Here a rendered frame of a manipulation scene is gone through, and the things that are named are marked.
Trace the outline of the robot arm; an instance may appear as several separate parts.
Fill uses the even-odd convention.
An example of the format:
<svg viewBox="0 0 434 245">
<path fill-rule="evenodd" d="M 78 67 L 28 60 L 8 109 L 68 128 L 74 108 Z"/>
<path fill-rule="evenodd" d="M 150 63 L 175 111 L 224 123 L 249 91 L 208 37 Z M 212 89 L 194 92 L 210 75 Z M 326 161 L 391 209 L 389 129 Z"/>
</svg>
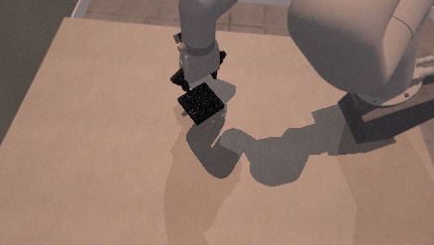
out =
<svg viewBox="0 0 434 245">
<path fill-rule="evenodd" d="M 237 1 L 178 0 L 181 33 L 173 36 L 181 43 L 178 50 L 195 57 L 209 55 L 215 47 L 217 19 Z M 413 97 L 425 76 L 434 75 L 434 65 L 420 66 L 434 62 L 434 57 L 417 58 L 433 3 L 291 0 L 287 28 L 329 84 L 371 105 L 393 106 Z"/>
</svg>

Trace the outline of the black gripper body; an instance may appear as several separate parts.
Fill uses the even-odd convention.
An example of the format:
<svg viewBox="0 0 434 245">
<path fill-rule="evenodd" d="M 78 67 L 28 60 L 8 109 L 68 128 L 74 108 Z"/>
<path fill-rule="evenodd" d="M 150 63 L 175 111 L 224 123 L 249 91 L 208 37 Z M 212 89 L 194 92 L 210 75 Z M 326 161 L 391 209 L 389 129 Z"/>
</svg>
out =
<svg viewBox="0 0 434 245">
<path fill-rule="evenodd" d="M 214 50 L 204 57 L 195 57 L 184 51 L 179 52 L 179 68 L 182 67 L 188 83 L 196 82 L 213 73 L 219 68 L 219 65 L 220 53 L 216 40 Z"/>
</svg>

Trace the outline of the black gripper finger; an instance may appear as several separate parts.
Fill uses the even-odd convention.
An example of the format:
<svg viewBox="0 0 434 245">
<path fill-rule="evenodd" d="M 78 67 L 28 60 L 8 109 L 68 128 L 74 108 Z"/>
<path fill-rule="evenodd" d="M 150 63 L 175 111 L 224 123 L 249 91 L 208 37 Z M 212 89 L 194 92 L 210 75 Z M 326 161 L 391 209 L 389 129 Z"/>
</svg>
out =
<svg viewBox="0 0 434 245">
<path fill-rule="evenodd" d="M 171 82 L 177 85 L 181 85 L 183 91 L 190 92 L 188 82 L 184 79 L 184 73 L 182 67 L 170 78 Z"/>
<path fill-rule="evenodd" d="M 221 64 L 221 63 L 223 62 L 223 59 L 225 58 L 225 56 L 226 56 L 227 54 L 226 54 L 224 51 L 219 51 L 219 53 L 220 53 L 220 64 Z M 219 67 L 219 68 L 220 68 L 220 67 Z M 219 69 L 219 68 L 218 68 L 218 69 Z M 218 70 L 218 69 L 217 69 L 217 70 Z M 217 78 L 217 70 L 210 74 L 214 79 Z"/>
</svg>

